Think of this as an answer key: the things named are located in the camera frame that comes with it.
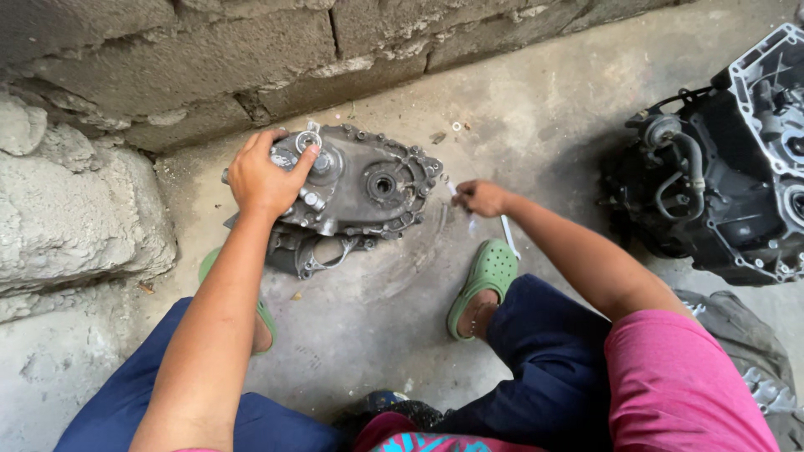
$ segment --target person's left hand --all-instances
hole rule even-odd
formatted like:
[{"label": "person's left hand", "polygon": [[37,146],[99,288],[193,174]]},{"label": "person's left hand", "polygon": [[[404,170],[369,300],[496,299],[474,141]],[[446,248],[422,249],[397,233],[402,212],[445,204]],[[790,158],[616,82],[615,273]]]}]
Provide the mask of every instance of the person's left hand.
[{"label": "person's left hand", "polygon": [[296,166],[285,171],[271,162],[269,152],[277,139],[288,136],[282,129],[253,134],[229,165],[228,182],[241,216],[275,220],[293,205],[307,173],[321,150],[308,146]]}]

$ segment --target navy trousers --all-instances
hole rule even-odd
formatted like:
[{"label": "navy trousers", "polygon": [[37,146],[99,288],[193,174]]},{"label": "navy trousers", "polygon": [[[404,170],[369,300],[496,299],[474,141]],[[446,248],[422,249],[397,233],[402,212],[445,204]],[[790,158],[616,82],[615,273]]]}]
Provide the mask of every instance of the navy trousers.
[{"label": "navy trousers", "polygon": [[[148,339],[82,408],[55,452],[126,452],[170,337],[192,298],[168,311]],[[610,450],[603,342],[611,325],[533,275],[519,277],[489,325],[489,343],[514,373],[435,430],[558,450]],[[335,451],[340,433],[259,394],[240,398],[235,452]]]}]

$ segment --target wrench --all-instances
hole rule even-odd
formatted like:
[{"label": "wrench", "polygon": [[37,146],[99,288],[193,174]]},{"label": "wrench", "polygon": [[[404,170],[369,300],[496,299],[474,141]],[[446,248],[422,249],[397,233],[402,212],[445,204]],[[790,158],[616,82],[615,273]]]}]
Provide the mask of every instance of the wrench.
[{"label": "wrench", "polygon": [[514,252],[514,256],[516,256],[517,261],[522,260],[522,255],[519,254],[519,251],[516,250],[514,246],[514,237],[511,236],[511,228],[508,226],[508,217],[505,215],[500,216],[500,220],[502,220],[502,229],[505,231],[505,240],[508,242],[508,246],[511,247],[511,251]]},{"label": "wrench", "polygon": [[[452,196],[457,195],[457,189],[455,188],[455,184],[454,184],[454,183],[452,183],[452,181],[451,181],[451,180],[449,180],[449,178],[447,178],[447,179],[444,181],[444,184],[447,186],[447,190],[449,190],[449,193],[450,193]],[[471,212],[471,211],[467,211],[467,212],[466,212],[466,219],[469,221],[469,234],[470,234],[471,236],[473,236],[473,235],[474,235],[474,231],[475,231],[475,230],[477,229],[477,227],[478,227],[478,222],[477,222],[478,216],[476,216],[476,215],[475,215],[473,212]]]}]

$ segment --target rubber hose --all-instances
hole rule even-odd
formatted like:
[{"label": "rubber hose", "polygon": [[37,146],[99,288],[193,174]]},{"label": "rubber hose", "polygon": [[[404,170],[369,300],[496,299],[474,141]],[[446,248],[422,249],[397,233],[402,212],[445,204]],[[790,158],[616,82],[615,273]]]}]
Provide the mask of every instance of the rubber hose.
[{"label": "rubber hose", "polygon": [[668,180],[664,181],[664,183],[659,186],[658,190],[656,190],[656,195],[654,197],[656,207],[658,208],[659,213],[670,221],[691,221],[704,213],[704,189],[706,188],[706,183],[704,182],[704,155],[701,153],[701,147],[698,142],[687,134],[678,133],[672,138],[672,141],[681,149],[683,154],[687,156],[687,160],[689,162],[690,188],[692,189],[692,193],[694,195],[692,201],[694,204],[692,205],[694,205],[695,210],[686,216],[673,216],[667,211],[667,209],[665,209],[664,204],[662,203],[662,194],[673,182],[681,178],[683,175],[681,171],[673,174]]}]

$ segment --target hand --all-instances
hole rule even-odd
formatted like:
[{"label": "hand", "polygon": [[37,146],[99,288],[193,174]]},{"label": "hand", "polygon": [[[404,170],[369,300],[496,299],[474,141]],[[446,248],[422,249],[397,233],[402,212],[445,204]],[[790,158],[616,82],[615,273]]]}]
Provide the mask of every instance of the hand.
[{"label": "hand", "polygon": [[506,215],[508,204],[514,196],[509,191],[481,179],[460,183],[455,189],[457,195],[453,196],[453,206],[463,206],[486,218]]},{"label": "hand", "polygon": [[228,181],[240,216],[258,215],[275,220],[293,205],[307,173],[321,150],[308,146],[291,171],[271,162],[269,152],[277,139],[288,136],[282,129],[253,134],[229,165]]}]

